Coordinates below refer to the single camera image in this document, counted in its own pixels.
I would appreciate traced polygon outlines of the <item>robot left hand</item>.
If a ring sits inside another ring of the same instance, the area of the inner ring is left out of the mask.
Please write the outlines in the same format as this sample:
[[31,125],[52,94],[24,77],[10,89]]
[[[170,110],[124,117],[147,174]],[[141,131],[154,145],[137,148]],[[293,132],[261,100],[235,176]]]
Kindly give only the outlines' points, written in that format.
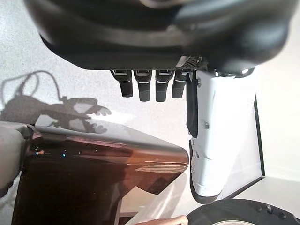
[[277,56],[296,0],[27,0],[44,44],[88,70],[110,70],[122,95],[156,100],[187,92],[190,188],[200,204],[220,195],[255,101],[256,66]]

